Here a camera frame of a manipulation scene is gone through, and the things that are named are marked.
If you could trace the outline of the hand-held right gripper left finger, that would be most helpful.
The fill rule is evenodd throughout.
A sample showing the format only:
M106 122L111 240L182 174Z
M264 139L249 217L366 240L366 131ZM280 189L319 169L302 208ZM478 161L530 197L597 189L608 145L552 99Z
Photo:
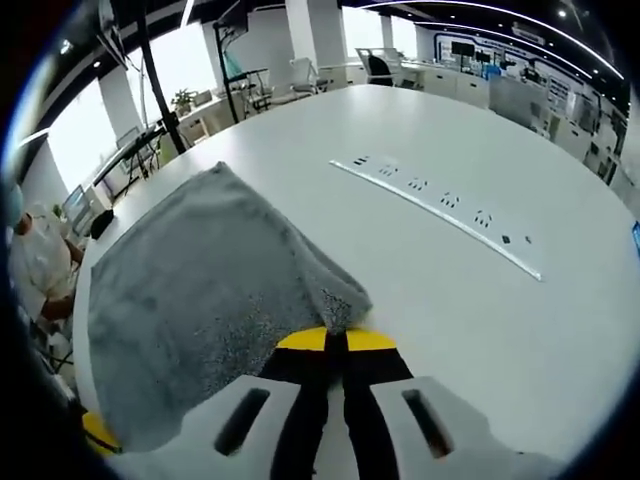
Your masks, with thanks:
M311 478L327 413L326 337L315 327L279 341L258 375L188 411L164 445L121 455L120 478Z

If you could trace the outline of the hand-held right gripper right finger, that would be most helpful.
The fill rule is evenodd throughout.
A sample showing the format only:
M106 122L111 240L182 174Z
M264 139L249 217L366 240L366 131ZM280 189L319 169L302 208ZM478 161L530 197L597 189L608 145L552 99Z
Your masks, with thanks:
M362 479L547 479L550 460L513 450L487 417L432 377L416 377L389 337L344 338L344 418Z

